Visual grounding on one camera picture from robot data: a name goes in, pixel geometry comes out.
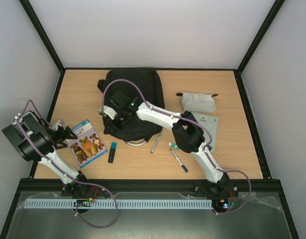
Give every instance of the black backpack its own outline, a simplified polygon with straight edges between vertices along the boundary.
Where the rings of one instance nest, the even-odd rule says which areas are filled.
[[[106,75],[105,80],[99,80],[98,88],[103,93],[106,86],[117,79],[127,79],[135,83],[144,95],[145,100],[160,107],[165,108],[163,89],[161,79],[156,70],[149,68],[133,68],[133,69],[116,69],[111,70]],[[114,108],[114,105],[109,101],[110,98],[117,92],[122,91],[127,97],[135,98],[140,96],[138,91],[127,82],[116,82],[110,86],[105,94],[104,105]],[[104,134],[110,134],[116,138],[124,140],[126,143],[139,146],[147,143],[149,139],[159,133],[162,127],[154,123],[140,120],[137,116],[129,119],[118,132],[112,132],[108,128],[109,117],[103,117]]]

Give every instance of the black marker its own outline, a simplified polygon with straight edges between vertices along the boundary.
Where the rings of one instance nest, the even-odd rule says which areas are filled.
[[[116,142],[112,142],[111,148],[109,149],[109,155],[108,155],[108,162],[109,163],[113,163],[116,145],[117,145]]]

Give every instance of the white pouch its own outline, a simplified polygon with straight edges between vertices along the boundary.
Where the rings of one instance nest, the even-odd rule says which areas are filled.
[[[214,112],[216,110],[213,97],[218,94],[181,92],[176,95],[182,96],[182,106],[185,111]]]

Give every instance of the book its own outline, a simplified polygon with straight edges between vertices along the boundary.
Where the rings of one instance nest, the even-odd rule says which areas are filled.
[[[107,153],[107,148],[89,120],[79,123],[72,131],[78,139],[66,141],[81,168]]]

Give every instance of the wooden surface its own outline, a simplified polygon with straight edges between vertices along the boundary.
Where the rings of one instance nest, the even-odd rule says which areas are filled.
[[[168,142],[173,134],[163,129],[163,135],[154,153],[150,150],[157,138],[153,136],[144,146],[131,147],[123,141],[103,134],[102,117],[98,110],[102,93],[97,88],[99,79],[105,79],[108,70],[67,70],[51,122],[58,119],[65,126],[74,127],[89,119],[104,144],[110,148],[117,142],[114,163],[108,163],[108,153],[82,169],[87,178],[93,179],[205,179],[194,157],[175,149],[188,168],[185,173],[169,151]],[[162,81],[165,108],[182,112],[181,98],[177,92],[217,93],[216,112],[219,117],[216,148],[213,154],[218,164],[227,170],[238,169],[250,178],[262,178],[250,130],[232,71],[158,71]],[[79,166],[69,148],[58,150],[64,161]],[[230,173],[230,178],[244,179],[241,174]],[[35,178],[58,178],[44,165],[38,165]]]

